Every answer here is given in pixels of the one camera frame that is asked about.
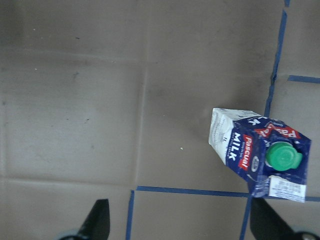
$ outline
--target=plastic screw cap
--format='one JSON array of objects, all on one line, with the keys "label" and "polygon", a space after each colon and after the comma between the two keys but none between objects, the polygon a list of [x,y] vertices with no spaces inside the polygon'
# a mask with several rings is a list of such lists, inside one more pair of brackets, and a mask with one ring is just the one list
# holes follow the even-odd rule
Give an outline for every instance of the plastic screw cap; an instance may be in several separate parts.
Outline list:
[{"label": "plastic screw cap", "polygon": [[296,169],[302,160],[302,154],[287,142],[273,144],[266,154],[266,161],[277,171]]}]

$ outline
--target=green cap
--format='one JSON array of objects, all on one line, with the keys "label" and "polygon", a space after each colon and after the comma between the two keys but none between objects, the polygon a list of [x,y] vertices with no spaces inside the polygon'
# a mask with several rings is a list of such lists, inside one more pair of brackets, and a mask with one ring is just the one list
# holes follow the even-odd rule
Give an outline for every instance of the green cap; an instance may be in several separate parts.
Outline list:
[{"label": "green cap", "polygon": [[266,161],[277,171],[296,169],[302,160],[302,154],[287,142],[273,144],[265,157]]}]

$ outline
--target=dark stain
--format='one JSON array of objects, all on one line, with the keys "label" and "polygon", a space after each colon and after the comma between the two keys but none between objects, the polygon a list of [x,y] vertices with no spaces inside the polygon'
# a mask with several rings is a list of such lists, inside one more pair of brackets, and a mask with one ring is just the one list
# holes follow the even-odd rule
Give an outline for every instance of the dark stain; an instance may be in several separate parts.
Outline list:
[{"label": "dark stain", "polygon": [[72,74],[72,79],[75,80],[79,74],[80,74],[79,72]]}]

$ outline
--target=red pascual logo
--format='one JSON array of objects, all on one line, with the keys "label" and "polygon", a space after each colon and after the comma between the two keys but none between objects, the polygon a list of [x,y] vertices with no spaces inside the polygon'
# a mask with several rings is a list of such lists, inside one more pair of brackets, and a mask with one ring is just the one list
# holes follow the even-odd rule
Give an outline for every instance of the red pascual logo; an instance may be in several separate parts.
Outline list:
[{"label": "red pascual logo", "polygon": [[296,139],[301,138],[299,133],[289,126],[279,127],[279,126],[273,125],[272,123],[269,123],[269,125],[266,128],[255,129],[256,133],[263,137],[268,137],[272,132],[272,130],[278,131],[282,136],[286,138],[296,138]]},{"label": "red pascual logo", "polygon": [[249,160],[252,152],[252,137],[243,134],[243,139],[244,139],[244,152],[243,152],[243,157],[239,161],[238,166],[243,170],[247,171],[248,166],[250,165]]}]

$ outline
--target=green bottle cap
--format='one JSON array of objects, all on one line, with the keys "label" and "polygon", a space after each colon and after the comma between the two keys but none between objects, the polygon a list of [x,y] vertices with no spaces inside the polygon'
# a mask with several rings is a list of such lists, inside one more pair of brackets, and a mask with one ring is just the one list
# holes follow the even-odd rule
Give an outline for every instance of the green bottle cap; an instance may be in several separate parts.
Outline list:
[{"label": "green bottle cap", "polygon": [[277,171],[296,169],[302,160],[302,154],[287,142],[273,144],[265,157],[266,161]]}]

